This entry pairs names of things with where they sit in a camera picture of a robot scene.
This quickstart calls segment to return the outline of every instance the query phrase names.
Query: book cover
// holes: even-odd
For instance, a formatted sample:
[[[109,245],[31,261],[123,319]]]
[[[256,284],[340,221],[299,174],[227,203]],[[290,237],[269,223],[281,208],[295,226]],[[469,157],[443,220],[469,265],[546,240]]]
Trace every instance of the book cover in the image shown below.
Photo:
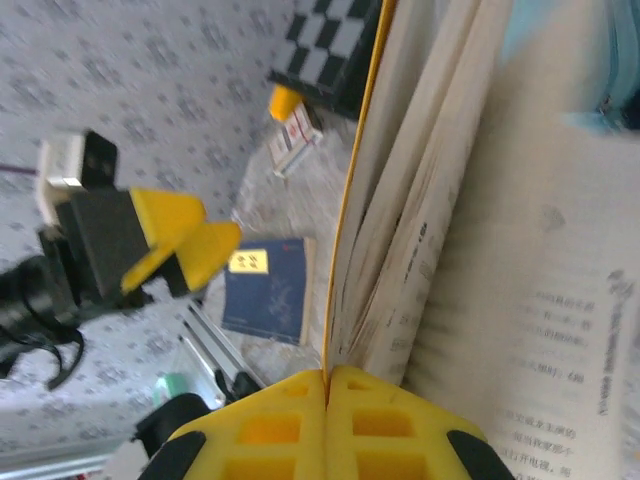
[[[225,268],[222,327],[300,345],[306,341],[314,242],[244,242]]]

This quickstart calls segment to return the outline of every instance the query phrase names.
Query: open book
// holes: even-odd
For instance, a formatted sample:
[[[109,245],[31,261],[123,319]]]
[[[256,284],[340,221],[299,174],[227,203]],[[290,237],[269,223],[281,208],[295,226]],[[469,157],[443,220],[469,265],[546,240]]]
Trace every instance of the open book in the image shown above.
[[[361,120],[325,367],[474,421],[518,480],[620,478],[640,141],[567,121],[606,76],[607,2],[561,2],[498,67],[511,0],[451,0],[425,55],[429,3],[398,2]]]

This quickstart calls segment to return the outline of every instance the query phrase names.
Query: green object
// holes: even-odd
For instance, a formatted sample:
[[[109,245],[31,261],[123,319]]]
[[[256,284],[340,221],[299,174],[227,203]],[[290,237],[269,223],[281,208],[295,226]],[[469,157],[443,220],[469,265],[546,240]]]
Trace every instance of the green object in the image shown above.
[[[187,393],[187,377],[181,373],[168,373],[158,379],[153,387],[153,405],[159,407],[181,393]]]

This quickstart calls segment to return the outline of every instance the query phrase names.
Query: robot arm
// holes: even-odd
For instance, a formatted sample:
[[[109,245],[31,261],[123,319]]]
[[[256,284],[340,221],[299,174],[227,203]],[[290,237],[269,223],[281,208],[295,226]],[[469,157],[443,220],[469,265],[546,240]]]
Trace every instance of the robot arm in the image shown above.
[[[116,189],[116,166],[116,146],[92,131],[44,143],[42,254],[0,274],[0,377],[21,354],[44,349],[59,367],[47,386],[58,387],[82,357],[84,322],[153,302],[142,287],[158,277],[173,297],[198,292],[240,242],[237,225],[206,222],[197,197]],[[57,346],[69,343],[77,350],[65,366]]]

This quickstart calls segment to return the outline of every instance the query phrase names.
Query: yellow label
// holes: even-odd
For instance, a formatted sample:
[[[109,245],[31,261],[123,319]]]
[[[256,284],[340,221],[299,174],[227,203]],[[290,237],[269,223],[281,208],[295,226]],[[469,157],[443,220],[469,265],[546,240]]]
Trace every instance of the yellow label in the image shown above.
[[[231,273],[269,273],[269,258],[267,251],[236,250],[229,259]]]

